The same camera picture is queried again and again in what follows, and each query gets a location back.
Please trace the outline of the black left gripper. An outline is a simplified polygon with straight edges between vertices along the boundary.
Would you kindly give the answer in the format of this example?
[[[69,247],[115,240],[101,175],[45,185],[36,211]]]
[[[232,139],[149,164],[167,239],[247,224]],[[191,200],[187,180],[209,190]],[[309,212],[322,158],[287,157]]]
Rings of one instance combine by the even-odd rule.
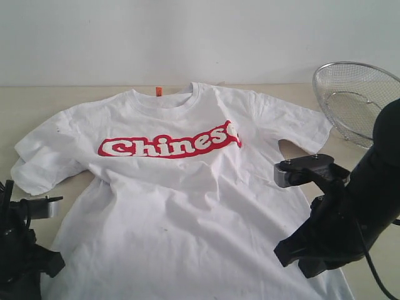
[[[13,187],[1,184],[1,299],[41,299],[41,274],[54,278],[66,264],[37,243],[29,200],[12,201]]]

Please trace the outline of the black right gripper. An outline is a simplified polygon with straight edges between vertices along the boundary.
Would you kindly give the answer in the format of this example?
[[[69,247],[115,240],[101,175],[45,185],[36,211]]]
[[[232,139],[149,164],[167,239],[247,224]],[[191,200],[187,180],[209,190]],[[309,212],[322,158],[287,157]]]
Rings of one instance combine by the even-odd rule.
[[[325,167],[311,179],[323,193],[311,204],[306,221],[288,238],[279,241],[274,253],[283,267],[298,261],[305,278],[358,261],[367,252],[361,236],[358,200],[366,200],[366,178],[375,168],[375,155],[367,153],[353,171],[326,154],[303,156],[280,162],[283,165]]]

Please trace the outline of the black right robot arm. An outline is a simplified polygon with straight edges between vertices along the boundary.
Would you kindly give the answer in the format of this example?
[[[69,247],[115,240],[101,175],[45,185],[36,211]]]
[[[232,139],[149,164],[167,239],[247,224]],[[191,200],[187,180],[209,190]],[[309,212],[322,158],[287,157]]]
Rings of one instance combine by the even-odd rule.
[[[399,101],[378,114],[372,146],[352,171],[327,154],[281,161],[274,166],[280,188],[314,183],[322,195],[306,221],[279,241],[282,266],[296,261],[306,278],[367,256],[379,235],[399,216]]]

